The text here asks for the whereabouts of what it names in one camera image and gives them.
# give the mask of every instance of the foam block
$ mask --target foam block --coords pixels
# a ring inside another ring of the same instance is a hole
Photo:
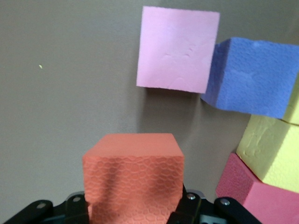
[[[299,193],[299,126],[252,115],[238,156],[264,183]]]
[[[137,86],[206,92],[219,17],[143,7]]]
[[[83,156],[93,224],[165,224],[183,189],[172,134],[108,134]]]
[[[283,118],[299,71],[299,46],[234,37],[215,46],[201,98],[222,110]]]
[[[216,194],[236,199],[263,224],[299,223],[299,194],[262,183],[236,154],[229,156]]]
[[[291,124],[299,125],[299,76],[297,76],[283,120]]]

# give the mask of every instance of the pink foam block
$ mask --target pink foam block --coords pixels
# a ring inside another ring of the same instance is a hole
[[[83,156],[93,224],[165,224],[183,189],[172,134],[108,134]]]
[[[263,224],[299,224],[299,194],[262,183],[231,154],[218,183],[218,197],[232,197]]]
[[[205,93],[220,14],[143,7],[137,86]]]

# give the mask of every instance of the top face of orange block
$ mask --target top face of orange block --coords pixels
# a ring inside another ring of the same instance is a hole
[[[169,133],[122,133],[105,135],[85,156],[183,156],[183,153]]]

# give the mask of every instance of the metal bolt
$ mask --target metal bolt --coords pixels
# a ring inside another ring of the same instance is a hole
[[[75,197],[75,198],[73,199],[73,202],[78,202],[78,201],[80,201],[80,200],[81,200],[80,197]]]
[[[40,203],[36,208],[37,209],[42,209],[45,206],[46,206],[46,203]]]
[[[225,199],[225,198],[221,199],[220,202],[221,202],[221,204],[223,204],[223,205],[229,205],[229,204],[230,204],[229,200],[228,200],[228,199]]]
[[[194,200],[196,198],[196,196],[192,193],[187,194],[187,198],[190,200]]]

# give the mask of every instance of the orange foam block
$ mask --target orange foam block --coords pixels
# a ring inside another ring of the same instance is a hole
[[[182,197],[184,155],[172,134],[108,134],[83,156],[93,224],[165,224]]]
[[[263,224],[299,224],[299,194],[262,183],[231,154],[218,186],[218,197],[232,197]]]

